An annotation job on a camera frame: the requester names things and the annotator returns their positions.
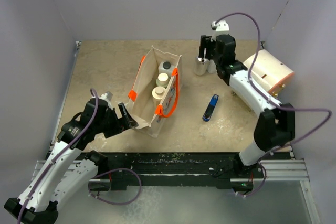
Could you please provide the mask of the white bottle black cap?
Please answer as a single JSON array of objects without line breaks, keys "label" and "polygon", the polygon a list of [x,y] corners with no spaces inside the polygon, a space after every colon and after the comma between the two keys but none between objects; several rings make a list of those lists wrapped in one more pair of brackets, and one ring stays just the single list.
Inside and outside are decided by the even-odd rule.
[{"label": "white bottle black cap", "polygon": [[171,64],[169,61],[162,61],[158,66],[159,74],[166,73],[169,78],[172,76],[174,69],[175,65]]}]

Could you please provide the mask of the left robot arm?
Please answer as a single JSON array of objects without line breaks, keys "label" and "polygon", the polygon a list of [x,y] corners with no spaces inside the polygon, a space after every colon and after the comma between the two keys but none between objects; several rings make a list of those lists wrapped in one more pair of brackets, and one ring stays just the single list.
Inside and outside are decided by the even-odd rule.
[{"label": "left robot arm", "polygon": [[9,198],[4,208],[18,223],[55,223],[61,204],[76,189],[91,178],[104,177],[109,169],[108,158],[96,151],[84,159],[69,174],[69,166],[95,136],[102,133],[112,137],[138,126],[123,103],[121,117],[106,98],[91,98],[82,112],[64,124],[49,157],[37,176],[17,198]]}]

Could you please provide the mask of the clear bottle silver cap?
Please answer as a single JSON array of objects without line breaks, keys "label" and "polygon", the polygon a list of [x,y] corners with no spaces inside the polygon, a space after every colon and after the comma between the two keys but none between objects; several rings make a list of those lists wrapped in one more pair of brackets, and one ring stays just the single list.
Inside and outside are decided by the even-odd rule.
[{"label": "clear bottle silver cap", "polygon": [[202,76],[207,71],[209,60],[206,58],[196,57],[194,65],[194,73],[197,76]]}]

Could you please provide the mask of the green bottle cream cap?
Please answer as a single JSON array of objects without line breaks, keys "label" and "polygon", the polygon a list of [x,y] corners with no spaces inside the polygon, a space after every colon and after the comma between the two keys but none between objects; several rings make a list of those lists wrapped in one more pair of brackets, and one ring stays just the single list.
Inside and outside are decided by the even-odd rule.
[{"label": "green bottle cream cap", "polygon": [[166,88],[168,86],[168,83],[170,81],[170,77],[166,73],[160,73],[156,79],[156,85],[158,87],[164,87]]}]

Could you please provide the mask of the white square bottle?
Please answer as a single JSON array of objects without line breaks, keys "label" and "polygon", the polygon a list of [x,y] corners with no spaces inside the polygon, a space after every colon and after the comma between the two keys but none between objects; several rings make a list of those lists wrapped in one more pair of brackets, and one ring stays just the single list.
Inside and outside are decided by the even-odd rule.
[{"label": "white square bottle", "polygon": [[212,74],[212,73],[216,73],[216,65],[215,62],[213,60],[209,61],[208,67],[207,67],[207,72]]}]

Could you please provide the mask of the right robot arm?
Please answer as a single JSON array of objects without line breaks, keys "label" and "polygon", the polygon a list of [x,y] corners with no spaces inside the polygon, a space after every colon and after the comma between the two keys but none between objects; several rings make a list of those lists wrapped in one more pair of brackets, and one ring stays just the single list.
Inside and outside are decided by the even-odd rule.
[{"label": "right robot arm", "polygon": [[214,41],[202,35],[198,57],[213,60],[218,76],[258,117],[253,141],[236,155],[233,164],[234,173],[246,177],[267,152],[295,138],[295,113],[290,103],[282,104],[248,75],[248,68],[236,59],[235,49],[231,35],[219,35]]}]

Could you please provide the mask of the canvas tote bag orange handles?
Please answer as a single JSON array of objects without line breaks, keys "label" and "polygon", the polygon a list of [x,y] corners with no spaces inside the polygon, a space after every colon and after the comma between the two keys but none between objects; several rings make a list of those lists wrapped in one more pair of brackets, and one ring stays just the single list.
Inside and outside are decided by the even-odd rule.
[{"label": "canvas tote bag orange handles", "polygon": [[127,109],[137,131],[158,137],[177,108],[182,87],[182,56],[154,47],[142,57],[130,90]]}]

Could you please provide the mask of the cream bottle wooden cap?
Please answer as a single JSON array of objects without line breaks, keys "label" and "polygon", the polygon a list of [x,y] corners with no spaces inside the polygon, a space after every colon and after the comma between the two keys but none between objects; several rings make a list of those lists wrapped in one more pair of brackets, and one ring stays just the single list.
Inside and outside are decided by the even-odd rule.
[{"label": "cream bottle wooden cap", "polygon": [[152,90],[152,99],[153,99],[153,104],[155,108],[157,108],[158,105],[160,104],[161,100],[164,97],[165,92],[166,92],[166,88],[164,87],[155,87]]}]

